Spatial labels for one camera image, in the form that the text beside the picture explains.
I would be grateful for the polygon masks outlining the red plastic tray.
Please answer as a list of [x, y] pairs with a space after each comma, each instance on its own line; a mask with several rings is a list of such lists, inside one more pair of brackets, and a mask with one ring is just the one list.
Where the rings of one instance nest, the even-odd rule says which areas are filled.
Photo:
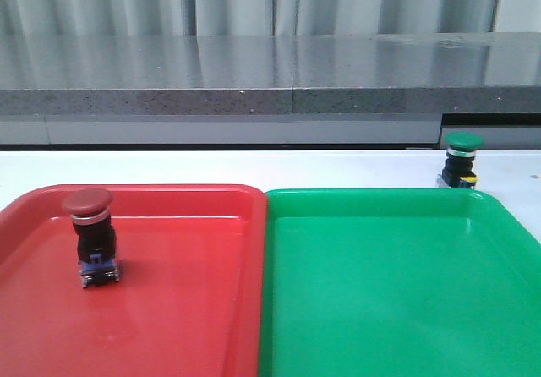
[[255, 376], [267, 199], [241, 185], [114, 185], [121, 279], [83, 288], [70, 185], [1, 213], [4, 376]]

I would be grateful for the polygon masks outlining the red mushroom push button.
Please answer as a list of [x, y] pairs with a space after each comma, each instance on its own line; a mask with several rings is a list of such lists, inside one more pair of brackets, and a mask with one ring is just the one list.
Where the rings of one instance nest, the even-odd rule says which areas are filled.
[[83, 288], [120, 282], [117, 235], [112, 225], [113, 194], [104, 188], [85, 188], [62, 202], [78, 235], [79, 277]]

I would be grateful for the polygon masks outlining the green mushroom push button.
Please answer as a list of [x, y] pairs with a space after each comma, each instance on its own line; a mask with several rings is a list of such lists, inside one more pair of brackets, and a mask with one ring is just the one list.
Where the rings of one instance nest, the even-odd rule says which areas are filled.
[[454, 132], [446, 135], [448, 144], [445, 165], [436, 178], [438, 188], [475, 189], [478, 176], [473, 172], [473, 162], [483, 139], [476, 134]]

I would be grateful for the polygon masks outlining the grey stone counter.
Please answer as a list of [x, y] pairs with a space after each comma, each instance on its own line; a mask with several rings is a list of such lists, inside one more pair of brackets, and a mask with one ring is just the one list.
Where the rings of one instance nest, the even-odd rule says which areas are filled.
[[11, 36], [3, 149], [540, 146], [535, 33]]

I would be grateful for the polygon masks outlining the grey pleated curtain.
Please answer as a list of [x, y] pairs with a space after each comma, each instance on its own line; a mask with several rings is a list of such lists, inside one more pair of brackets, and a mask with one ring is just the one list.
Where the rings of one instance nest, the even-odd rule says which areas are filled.
[[488, 32], [498, 0], [1, 0], [6, 35]]

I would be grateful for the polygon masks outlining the green plastic tray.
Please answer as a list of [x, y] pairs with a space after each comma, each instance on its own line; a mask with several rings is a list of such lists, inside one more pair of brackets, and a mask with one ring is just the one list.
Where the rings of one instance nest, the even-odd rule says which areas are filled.
[[540, 245], [495, 198], [268, 197], [260, 375], [539, 375]]

